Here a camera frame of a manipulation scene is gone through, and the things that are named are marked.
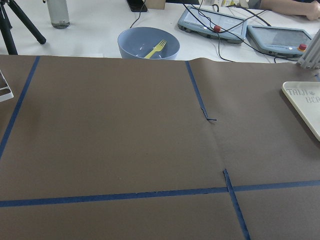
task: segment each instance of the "blue bowl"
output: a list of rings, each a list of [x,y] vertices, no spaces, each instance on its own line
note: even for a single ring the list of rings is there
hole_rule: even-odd
[[[162,51],[150,59],[174,60],[180,43],[170,33],[153,27],[134,27],[123,31],[118,37],[118,46],[123,59],[143,59],[162,39],[166,44]]]

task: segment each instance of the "black tripod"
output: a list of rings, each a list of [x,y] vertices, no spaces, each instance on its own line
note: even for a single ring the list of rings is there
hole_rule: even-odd
[[[8,4],[8,6],[15,13],[15,15],[21,20],[21,22],[23,22],[26,28],[29,29],[29,31],[36,38],[36,40],[40,44],[45,44],[46,43],[45,37],[41,35],[41,33],[38,31],[35,25],[30,21],[30,19],[21,10],[21,8],[18,6],[18,4],[15,1],[0,0],[0,30],[1,30],[2,37],[8,53],[10,55],[18,55],[16,46],[14,43],[14,39],[12,38],[12,35],[10,32],[10,29],[12,29],[12,26],[10,24],[9,18],[5,10],[5,3]]]

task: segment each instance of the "small bottle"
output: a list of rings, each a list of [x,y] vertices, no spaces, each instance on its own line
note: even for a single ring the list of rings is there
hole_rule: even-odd
[[[51,24],[56,29],[65,29],[70,25],[66,0],[46,0]]]

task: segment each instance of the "black smartphone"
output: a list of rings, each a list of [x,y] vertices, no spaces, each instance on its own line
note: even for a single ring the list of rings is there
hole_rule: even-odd
[[[148,9],[142,0],[126,0],[132,12],[146,12]]]

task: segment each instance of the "human arm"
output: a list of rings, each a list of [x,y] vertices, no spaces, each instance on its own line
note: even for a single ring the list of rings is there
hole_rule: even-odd
[[[320,3],[316,0],[310,3],[294,0],[261,0],[260,8],[284,15],[302,15],[309,20],[320,18]]]

